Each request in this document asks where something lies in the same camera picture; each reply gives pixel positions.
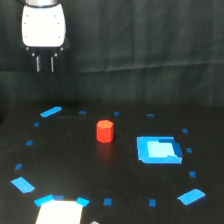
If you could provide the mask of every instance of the table surface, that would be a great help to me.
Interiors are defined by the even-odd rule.
[[[35,223],[34,200],[50,194],[90,200],[81,224],[223,223],[223,109],[74,103],[48,118],[40,116],[53,106],[61,105],[17,105],[0,127],[0,224]],[[112,143],[96,140],[102,119],[114,122]],[[182,164],[139,161],[138,136],[173,136],[181,145]],[[26,146],[28,140],[32,146]],[[18,163],[23,166],[16,171]],[[196,178],[189,176],[191,170]],[[35,190],[19,191],[11,183],[18,177]],[[206,197],[188,206],[177,200],[195,188]],[[104,198],[112,198],[112,206],[103,206]],[[156,207],[149,207],[149,199],[156,199]]]

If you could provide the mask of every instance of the black background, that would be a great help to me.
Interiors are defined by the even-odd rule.
[[[66,60],[62,60],[64,72],[223,62],[222,0],[60,3],[72,43]],[[21,15],[22,5],[16,1],[0,2],[1,71],[32,71],[31,58],[17,46]]]
[[[18,45],[22,5],[0,1],[0,121],[17,101],[224,105],[222,0],[60,2],[72,46],[50,74]]]

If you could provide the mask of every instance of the light blue square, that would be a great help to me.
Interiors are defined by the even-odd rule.
[[[149,157],[163,158],[176,156],[172,143],[147,142]]]
[[[149,200],[149,206],[150,207],[156,207],[156,200],[155,199],[150,199]]]
[[[103,205],[111,206],[111,204],[112,204],[112,199],[111,198],[105,198],[104,199]]]
[[[202,192],[198,189],[194,189],[192,191],[187,192],[186,194],[181,195],[177,199],[182,201],[182,203],[184,203],[185,205],[189,205],[204,196],[205,196],[204,192]]]
[[[173,142],[174,138],[168,136],[137,137],[138,158],[147,164],[181,164],[182,157],[175,154]]]
[[[27,141],[26,145],[32,145],[33,141]]]
[[[15,170],[19,170],[22,167],[22,164],[17,164]]]
[[[192,149],[191,148],[187,148],[187,152],[188,153],[192,153]]]
[[[76,203],[82,205],[83,207],[86,207],[89,204],[89,200],[86,200],[84,198],[78,198]]]
[[[195,171],[190,171],[190,177],[196,177],[196,172]]]

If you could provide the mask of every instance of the blue tape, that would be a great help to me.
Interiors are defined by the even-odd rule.
[[[191,148],[187,148],[187,152],[188,153],[192,153],[192,149]]]
[[[187,192],[186,194],[181,195],[177,199],[182,201],[182,203],[184,203],[185,205],[189,205],[204,196],[205,196],[204,192],[202,192],[198,189],[194,189],[192,191]]]
[[[150,207],[156,207],[156,200],[155,199],[150,199],[149,200],[149,206]]]
[[[37,200],[34,201],[34,203],[35,203],[38,207],[40,207],[41,205],[43,205],[43,204],[45,204],[45,203],[47,203],[47,202],[49,202],[49,201],[54,201],[54,197],[53,197],[52,194],[50,194],[50,195],[48,195],[48,196],[46,196],[46,197],[37,199]]]
[[[174,139],[158,139],[160,143],[175,143]]]
[[[20,177],[18,179],[12,180],[11,183],[15,185],[23,193],[29,193],[35,189],[30,183],[28,183],[24,178]]]
[[[154,114],[147,114],[147,117],[155,117]]]
[[[147,158],[142,160],[142,162],[148,164],[181,164],[182,158],[175,156],[168,156],[164,158]]]
[[[76,203],[82,205],[83,207],[86,207],[89,204],[89,200],[86,200],[84,198],[78,198]]]
[[[54,195],[54,200],[63,201],[64,200],[64,195]]]
[[[22,167],[22,164],[17,164],[15,170],[19,170]]]
[[[196,177],[196,172],[195,171],[190,171],[189,174],[190,174],[190,177]]]
[[[79,111],[79,114],[86,114],[86,111]]]
[[[32,145],[33,141],[27,141],[26,145]]]
[[[112,205],[112,199],[111,198],[105,198],[103,205],[111,206]]]
[[[186,128],[183,128],[183,133],[184,134],[187,134],[188,133],[188,130]]]
[[[59,111],[61,111],[61,110],[62,110],[61,107],[54,107],[54,108],[52,108],[52,109],[50,109],[50,110],[47,110],[47,111],[41,113],[40,115],[41,115],[42,117],[48,117],[48,116],[50,116],[50,115],[52,115],[52,114],[55,114],[55,113],[57,113],[57,112],[59,112]]]

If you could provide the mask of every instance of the blue marker strip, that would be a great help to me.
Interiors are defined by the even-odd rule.
[[[43,205],[43,204],[45,204],[45,203],[47,203],[47,202],[49,202],[49,201],[54,201],[54,197],[53,197],[52,194],[51,194],[51,195],[48,195],[48,196],[46,196],[46,197],[37,199],[37,200],[34,201],[34,203],[35,203],[38,207],[40,207],[41,205]]]
[[[83,207],[86,207],[89,204],[89,200],[86,200],[84,198],[78,198],[76,203],[82,205]]]
[[[190,177],[194,177],[194,178],[196,177],[196,172],[195,171],[190,171],[189,174],[190,174]]]
[[[187,152],[188,153],[192,153],[192,149],[191,148],[187,148]]]
[[[54,108],[52,108],[52,109],[50,109],[50,110],[47,110],[47,111],[41,113],[40,115],[41,115],[42,117],[48,117],[48,116],[50,116],[50,115],[52,115],[52,114],[55,114],[55,113],[57,113],[57,112],[59,112],[59,111],[61,111],[61,110],[62,110],[61,107],[54,107]]]
[[[27,141],[26,145],[32,145],[33,141]]]
[[[149,200],[149,206],[150,207],[156,207],[156,200],[155,199],[150,199]]]
[[[183,128],[183,133],[184,134],[187,134],[188,133],[188,130],[186,128]]]
[[[64,195],[54,195],[54,200],[63,201],[64,200]]]
[[[22,164],[17,164],[15,170],[19,170],[22,167]]]
[[[198,199],[205,196],[205,193],[198,189],[194,189],[192,191],[189,191],[186,194],[183,194],[182,196],[178,197],[177,199],[182,201],[185,205],[189,205],[194,201],[197,201]]]
[[[112,205],[112,199],[111,198],[105,198],[103,205],[111,206]]]
[[[147,114],[147,117],[155,117],[154,114]]]
[[[79,114],[86,114],[86,111],[79,111]]]
[[[30,183],[28,183],[22,177],[20,177],[18,179],[15,179],[15,180],[12,180],[11,183],[14,184],[23,193],[28,193],[28,192],[31,192],[35,189]]]

